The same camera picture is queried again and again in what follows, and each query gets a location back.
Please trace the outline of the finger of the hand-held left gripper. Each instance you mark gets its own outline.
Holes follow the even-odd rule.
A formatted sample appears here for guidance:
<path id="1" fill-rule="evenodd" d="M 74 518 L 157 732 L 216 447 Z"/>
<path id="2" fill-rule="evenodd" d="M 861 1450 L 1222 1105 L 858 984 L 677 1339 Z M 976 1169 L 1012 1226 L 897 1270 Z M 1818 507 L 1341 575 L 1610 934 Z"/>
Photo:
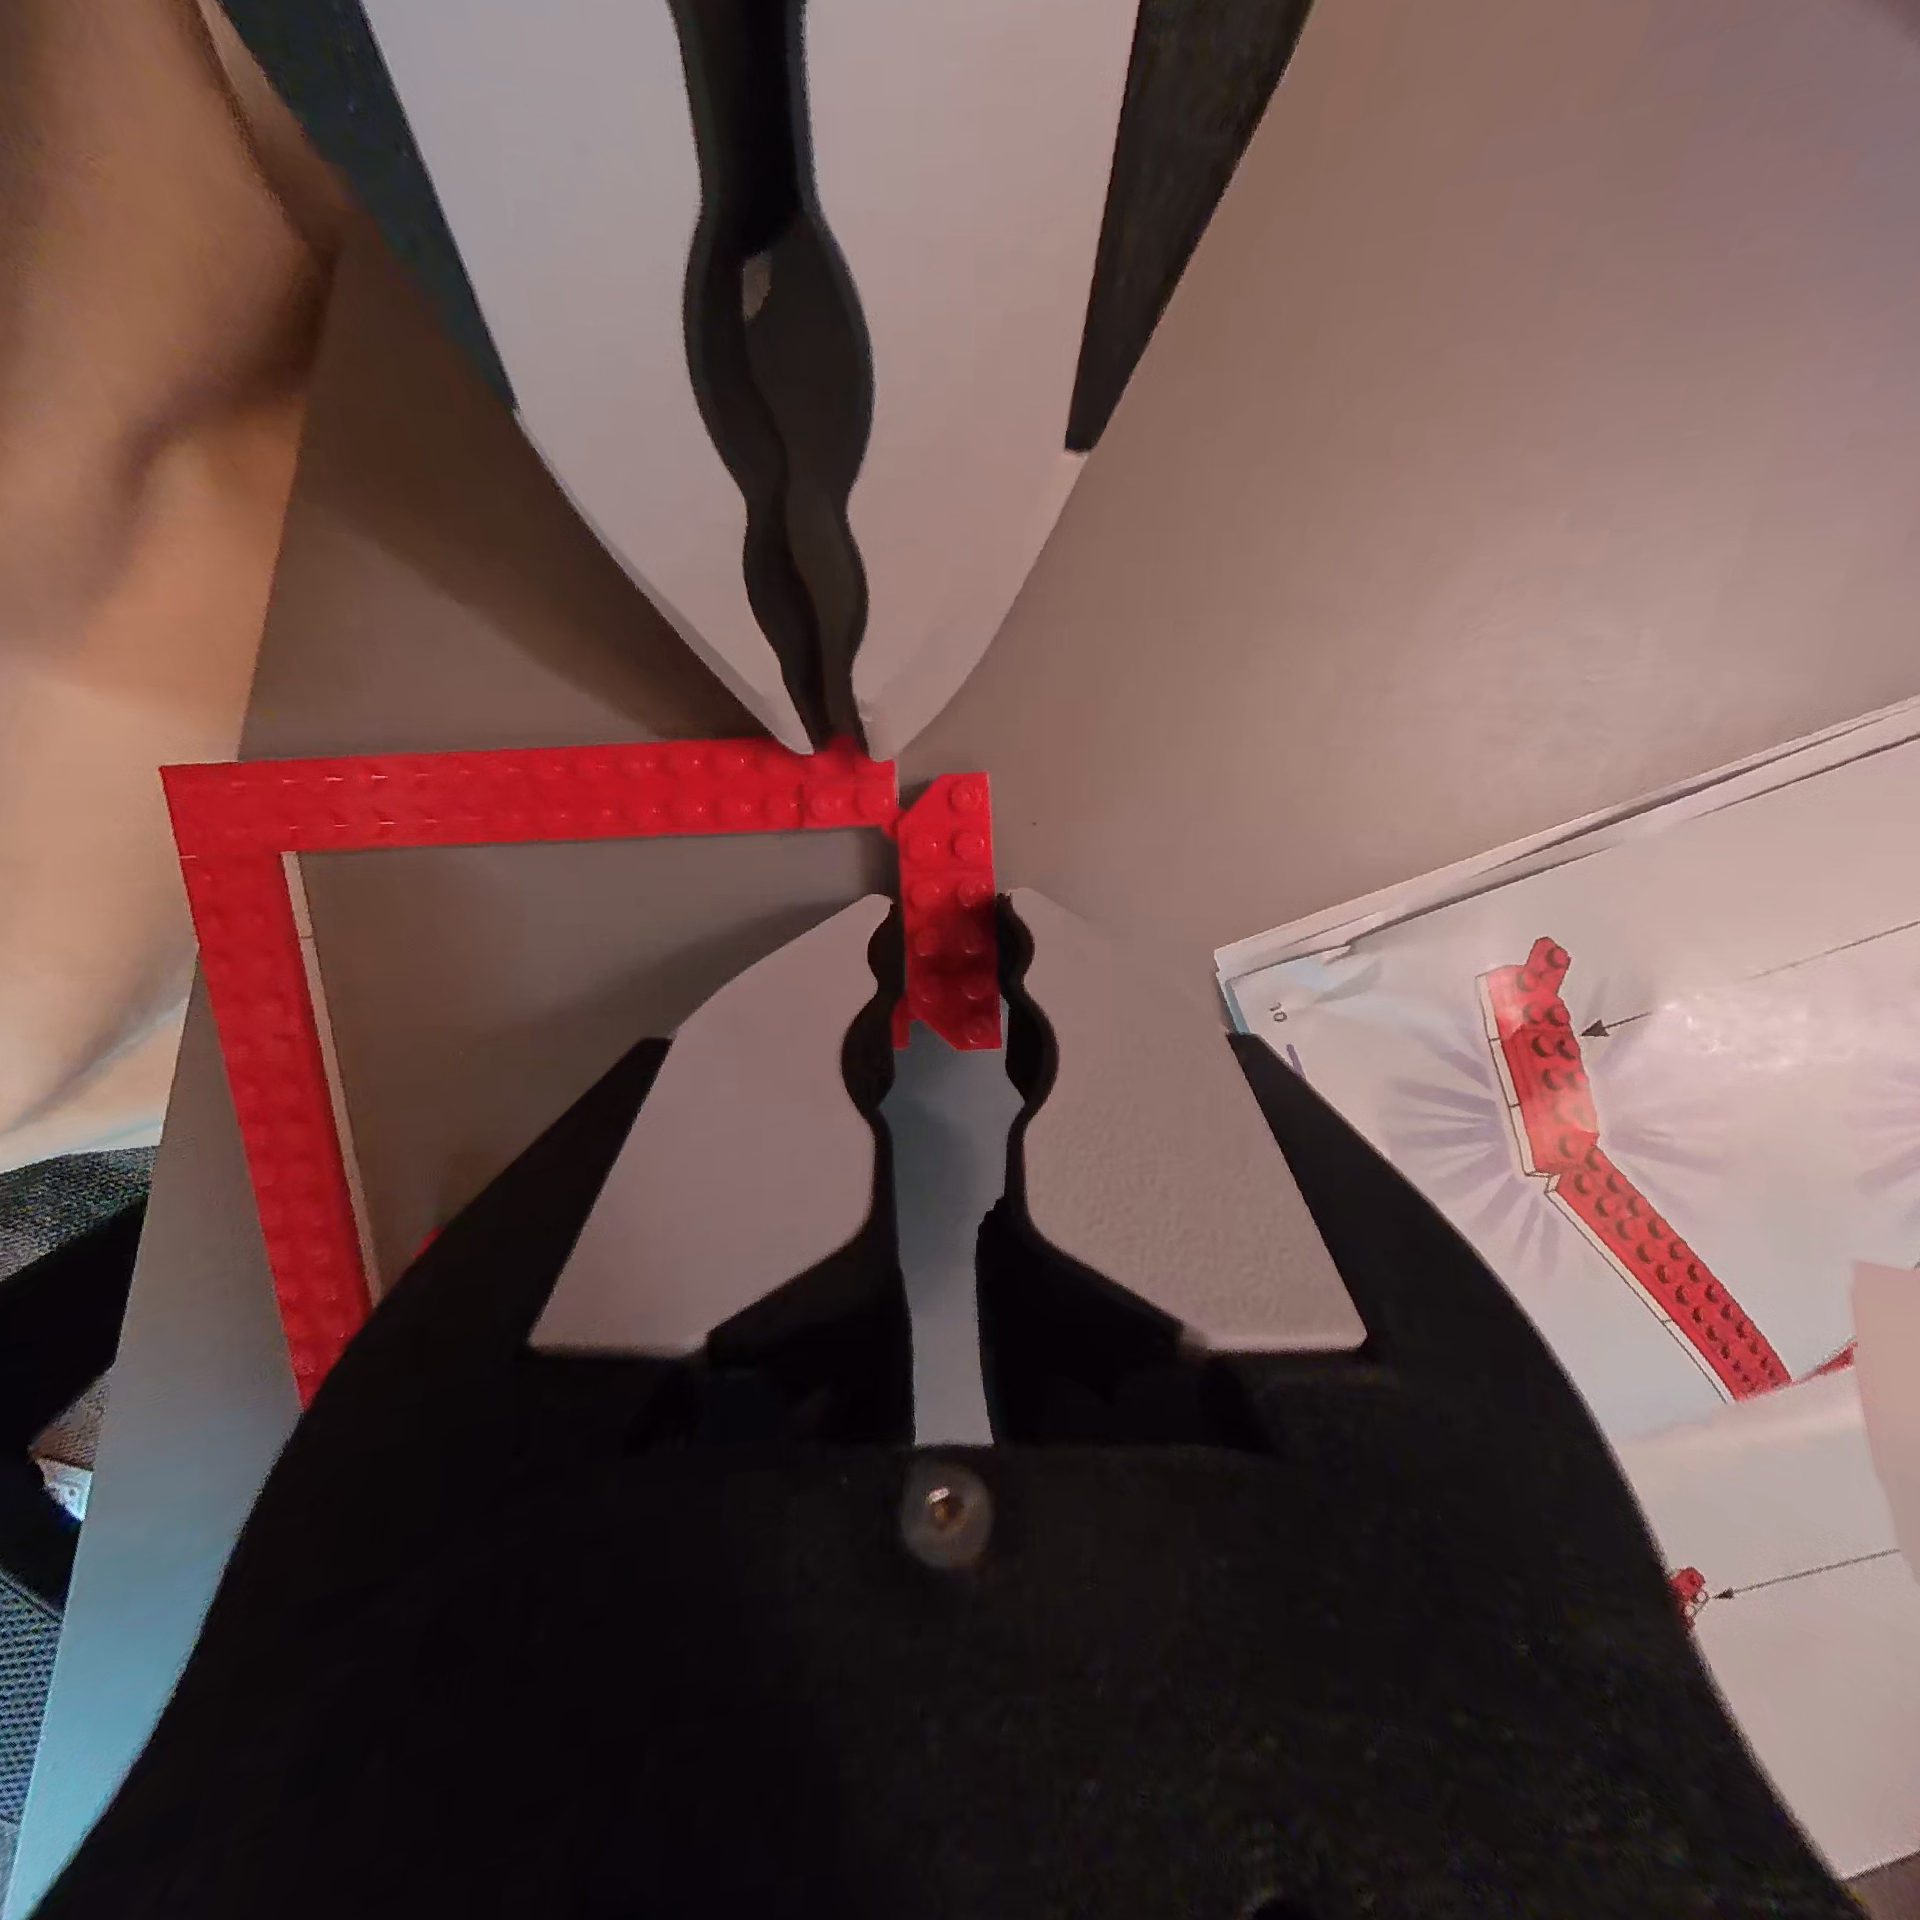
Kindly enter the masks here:
<path id="1" fill-rule="evenodd" d="M 373 3 L 367 23 L 521 434 L 727 692 L 810 753 L 688 369 L 704 188 L 669 4 Z"/>
<path id="2" fill-rule="evenodd" d="M 822 719 L 900 755 L 1072 491 L 1135 4 L 782 4 L 798 204 L 749 322 Z"/>

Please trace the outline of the white instruction booklet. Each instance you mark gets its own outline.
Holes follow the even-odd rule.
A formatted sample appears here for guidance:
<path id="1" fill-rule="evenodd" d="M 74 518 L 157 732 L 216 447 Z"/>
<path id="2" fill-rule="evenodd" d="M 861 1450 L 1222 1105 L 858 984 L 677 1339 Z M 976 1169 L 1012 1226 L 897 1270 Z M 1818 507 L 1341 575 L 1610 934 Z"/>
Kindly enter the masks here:
<path id="1" fill-rule="evenodd" d="M 1914 1279 L 1914 702 L 1216 952 L 1512 1292 L 1839 1880 L 1914 1857 L 1855 1270 Z"/>

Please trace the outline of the grey desk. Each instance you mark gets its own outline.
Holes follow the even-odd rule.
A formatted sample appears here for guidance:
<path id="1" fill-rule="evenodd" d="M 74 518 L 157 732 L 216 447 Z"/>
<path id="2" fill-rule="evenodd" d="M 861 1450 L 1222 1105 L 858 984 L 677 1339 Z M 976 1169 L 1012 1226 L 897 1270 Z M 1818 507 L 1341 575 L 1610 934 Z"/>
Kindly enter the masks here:
<path id="1" fill-rule="evenodd" d="M 751 371 L 782 4 L 669 15 L 688 369 L 810 753 L 890 761 L 897 816 L 988 775 L 996 902 L 1216 1003 L 1365 1343 L 981 1348 L 1006 1001 L 998 1050 L 895 1048 L 895 832 L 326 854 L 285 871 L 373 1310 L 300 1404 L 178 871 L 40 1762 L 109 1625 L 151 1698 L 34 1914 L 1858 1916 L 1545 1335 L 1212 974 L 1321 894 L 1914 690 L 1914 4 L 1309 4 L 900 755 L 826 729 Z M 346 215 L 210 761 L 782 746 L 304 143 Z M 693 1356 L 537 1352 L 680 1025 L 871 894 L 849 1247 Z"/>

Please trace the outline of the person's beige shirt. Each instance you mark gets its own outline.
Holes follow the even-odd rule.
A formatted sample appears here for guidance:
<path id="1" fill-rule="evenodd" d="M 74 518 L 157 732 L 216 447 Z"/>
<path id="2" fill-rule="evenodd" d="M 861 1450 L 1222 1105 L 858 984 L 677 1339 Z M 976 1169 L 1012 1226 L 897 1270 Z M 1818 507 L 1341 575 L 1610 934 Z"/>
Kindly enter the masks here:
<path id="1" fill-rule="evenodd" d="M 1 1167 L 145 1146 L 345 194 L 214 4 L 1 7 Z"/>

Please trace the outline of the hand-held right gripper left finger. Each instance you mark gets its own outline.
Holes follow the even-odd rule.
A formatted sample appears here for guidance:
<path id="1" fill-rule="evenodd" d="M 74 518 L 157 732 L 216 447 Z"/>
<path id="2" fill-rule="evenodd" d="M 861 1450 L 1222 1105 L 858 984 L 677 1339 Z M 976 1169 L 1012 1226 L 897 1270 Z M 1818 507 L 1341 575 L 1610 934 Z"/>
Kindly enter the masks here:
<path id="1" fill-rule="evenodd" d="M 879 995 L 888 911 L 852 902 L 680 1025 L 535 1324 L 538 1354 L 693 1356 L 849 1247 L 876 1137 L 844 1050 Z"/>

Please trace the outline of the red brick frame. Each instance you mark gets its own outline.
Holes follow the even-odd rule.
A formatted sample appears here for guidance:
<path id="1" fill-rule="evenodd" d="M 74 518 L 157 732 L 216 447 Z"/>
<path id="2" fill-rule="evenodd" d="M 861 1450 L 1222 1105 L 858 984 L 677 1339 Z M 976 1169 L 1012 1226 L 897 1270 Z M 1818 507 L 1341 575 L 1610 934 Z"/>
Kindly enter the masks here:
<path id="1" fill-rule="evenodd" d="M 837 742 L 224 759 L 159 770 L 300 1404 L 373 1295 L 285 862 L 759 832 L 895 832 L 897 775 Z"/>

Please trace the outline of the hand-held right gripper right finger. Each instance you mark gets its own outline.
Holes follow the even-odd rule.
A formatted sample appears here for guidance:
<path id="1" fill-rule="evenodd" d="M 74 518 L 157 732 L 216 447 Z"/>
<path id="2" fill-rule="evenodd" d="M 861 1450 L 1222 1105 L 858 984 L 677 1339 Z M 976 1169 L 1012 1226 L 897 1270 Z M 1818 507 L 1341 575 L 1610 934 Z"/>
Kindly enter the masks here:
<path id="1" fill-rule="evenodd" d="M 998 897 L 1020 1114 L 978 1345 L 1356 1354 L 1365 1324 L 1216 1003 L 1045 894 Z"/>

